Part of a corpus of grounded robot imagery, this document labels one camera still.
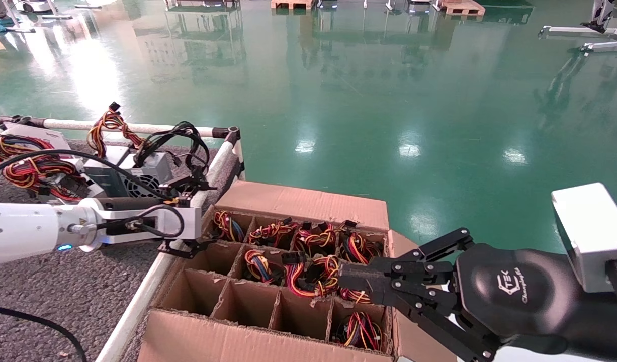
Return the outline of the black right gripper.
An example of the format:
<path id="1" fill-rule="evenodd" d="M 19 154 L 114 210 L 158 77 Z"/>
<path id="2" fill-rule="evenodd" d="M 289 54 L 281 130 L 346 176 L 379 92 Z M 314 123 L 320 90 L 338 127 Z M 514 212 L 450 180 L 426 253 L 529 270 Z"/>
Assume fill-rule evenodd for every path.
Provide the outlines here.
<path id="1" fill-rule="evenodd" d="M 501 340 L 559 335 L 581 293 L 568 257 L 473 245 L 468 229 L 456 229 L 398 257 L 344 265 L 338 282 L 400 312 L 461 360 L 493 361 L 497 341 L 449 320 L 449 315 L 460 313 L 458 296 L 426 287 L 451 281 L 455 266 L 443 259 L 463 252 L 456 259 L 456 273 L 467 314 Z"/>

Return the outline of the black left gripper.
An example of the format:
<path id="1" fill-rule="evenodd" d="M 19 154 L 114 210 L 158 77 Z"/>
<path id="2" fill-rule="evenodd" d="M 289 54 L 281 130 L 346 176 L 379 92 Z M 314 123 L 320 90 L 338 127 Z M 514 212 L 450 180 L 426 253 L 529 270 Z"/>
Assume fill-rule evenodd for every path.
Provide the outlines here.
<path id="1" fill-rule="evenodd" d="M 191 199 L 197 192 L 214 191 L 218 188 L 210 186 L 205 175 L 184 175 L 159 184 L 159 191 L 172 199 Z M 102 212 L 138 211 L 147 209 L 173 208 L 164 200 L 153 198 L 97 198 L 96 210 Z M 172 246 L 175 240 L 157 239 L 160 245 L 157 250 L 183 259 L 193 259 L 198 253 L 205 252 L 217 240 L 177 240 L 182 246 Z"/>

